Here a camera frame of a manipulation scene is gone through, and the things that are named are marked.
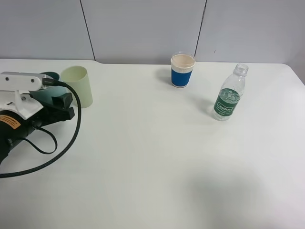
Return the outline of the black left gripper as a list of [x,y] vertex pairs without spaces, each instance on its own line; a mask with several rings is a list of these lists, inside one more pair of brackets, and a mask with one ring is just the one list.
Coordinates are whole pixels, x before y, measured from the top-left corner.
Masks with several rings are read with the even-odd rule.
[[45,102],[48,105],[45,105],[40,111],[28,119],[23,119],[13,111],[2,110],[0,112],[0,151],[2,153],[8,153],[21,143],[21,141],[26,141],[38,152],[42,153],[43,151],[41,149],[26,138],[35,130],[48,134],[49,132],[44,130],[42,128],[43,126],[74,118],[74,109],[70,107],[72,101],[73,97],[71,93],[51,96]]

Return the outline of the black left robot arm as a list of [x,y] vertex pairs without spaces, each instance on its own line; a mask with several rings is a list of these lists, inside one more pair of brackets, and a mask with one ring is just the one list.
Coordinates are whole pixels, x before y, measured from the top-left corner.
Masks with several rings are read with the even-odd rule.
[[55,143],[55,149],[58,147],[56,137],[43,127],[57,122],[71,120],[74,116],[72,104],[72,93],[65,93],[61,96],[52,97],[52,103],[42,103],[42,109],[29,119],[23,119],[19,114],[2,110],[0,112],[0,160],[3,161],[9,152],[15,148],[21,141],[28,142],[38,152],[49,155],[39,149],[27,137],[35,130],[48,134]]

